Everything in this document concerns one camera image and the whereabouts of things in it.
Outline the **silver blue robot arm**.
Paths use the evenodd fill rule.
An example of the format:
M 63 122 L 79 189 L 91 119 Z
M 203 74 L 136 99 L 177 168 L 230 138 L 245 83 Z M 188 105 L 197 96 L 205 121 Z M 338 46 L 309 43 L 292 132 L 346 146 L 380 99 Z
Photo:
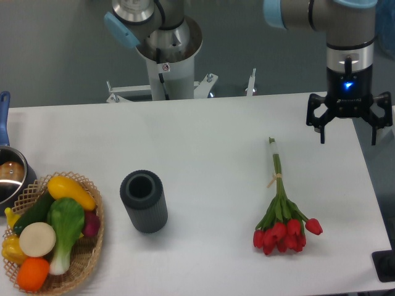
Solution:
M 389 92 L 372 94 L 375 1 L 264 1 L 276 28 L 310 28 L 326 34 L 325 96 L 311 94 L 308 126 L 324 134 L 334 118 L 361 118 L 373 133 L 393 124 Z M 199 25 L 183 1 L 113 1 L 104 24 L 114 39 L 145 59 L 155 101 L 193 99 Z

